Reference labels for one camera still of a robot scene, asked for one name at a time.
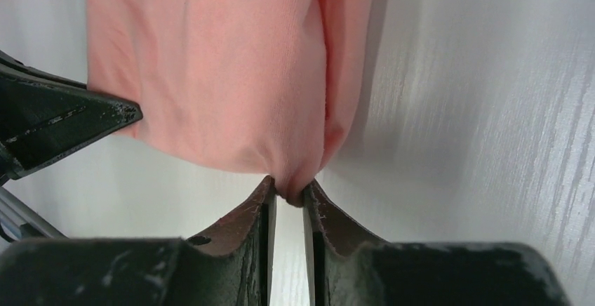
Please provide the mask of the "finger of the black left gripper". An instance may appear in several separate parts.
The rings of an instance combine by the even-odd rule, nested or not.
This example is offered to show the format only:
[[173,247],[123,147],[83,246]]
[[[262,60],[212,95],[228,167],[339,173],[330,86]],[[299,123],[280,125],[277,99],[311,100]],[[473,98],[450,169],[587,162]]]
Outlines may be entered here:
[[18,180],[142,119],[130,100],[1,54],[1,180]]

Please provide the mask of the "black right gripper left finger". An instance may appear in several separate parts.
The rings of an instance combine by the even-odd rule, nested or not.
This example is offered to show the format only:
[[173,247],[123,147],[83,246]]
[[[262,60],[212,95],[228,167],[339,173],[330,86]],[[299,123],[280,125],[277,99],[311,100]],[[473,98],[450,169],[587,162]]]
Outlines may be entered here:
[[1,255],[1,304],[268,305],[275,194],[264,178],[187,239],[19,241]]

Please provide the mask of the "pink t shirt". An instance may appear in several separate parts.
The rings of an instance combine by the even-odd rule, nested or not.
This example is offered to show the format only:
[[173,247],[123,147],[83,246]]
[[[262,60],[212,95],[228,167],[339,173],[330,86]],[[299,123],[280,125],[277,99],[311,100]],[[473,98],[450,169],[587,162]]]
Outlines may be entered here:
[[300,206],[352,125],[371,4],[86,0],[88,84],[141,106],[127,135]]

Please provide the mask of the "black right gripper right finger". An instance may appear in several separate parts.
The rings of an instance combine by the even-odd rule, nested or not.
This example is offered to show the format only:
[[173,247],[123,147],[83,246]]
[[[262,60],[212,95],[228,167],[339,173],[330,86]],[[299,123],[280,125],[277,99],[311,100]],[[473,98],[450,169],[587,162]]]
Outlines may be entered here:
[[312,305],[569,305],[549,263],[512,242],[390,242],[305,187]]

